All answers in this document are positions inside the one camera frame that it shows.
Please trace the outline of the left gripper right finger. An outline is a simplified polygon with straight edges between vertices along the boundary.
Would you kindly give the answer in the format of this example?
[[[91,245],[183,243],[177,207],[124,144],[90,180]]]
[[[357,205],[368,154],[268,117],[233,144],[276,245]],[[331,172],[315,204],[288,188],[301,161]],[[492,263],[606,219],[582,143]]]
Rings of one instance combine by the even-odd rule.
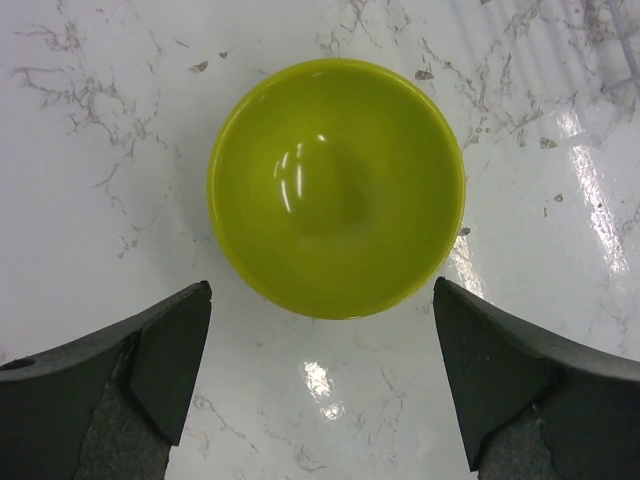
[[[479,478],[638,478],[638,362],[545,330],[443,277],[433,307]]]

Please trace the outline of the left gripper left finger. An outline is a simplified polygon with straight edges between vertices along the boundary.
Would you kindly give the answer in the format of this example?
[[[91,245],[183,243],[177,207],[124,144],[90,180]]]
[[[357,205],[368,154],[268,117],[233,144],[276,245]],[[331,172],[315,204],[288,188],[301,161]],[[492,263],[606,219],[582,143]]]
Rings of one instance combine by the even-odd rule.
[[[145,311],[1,367],[4,479],[162,479],[211,317],[192,284]]]

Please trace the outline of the green plastic bowl underneath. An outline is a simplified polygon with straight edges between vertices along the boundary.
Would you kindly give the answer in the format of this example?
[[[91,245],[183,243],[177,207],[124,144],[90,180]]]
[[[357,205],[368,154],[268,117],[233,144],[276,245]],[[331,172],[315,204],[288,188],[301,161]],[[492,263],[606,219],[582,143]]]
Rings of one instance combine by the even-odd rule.
[[[465,172],[445,116],[411,81],[325,58],[262,80],[210,156],[207,204],[239,277],[274,304],[321,319],[385,311],[449,255]]]

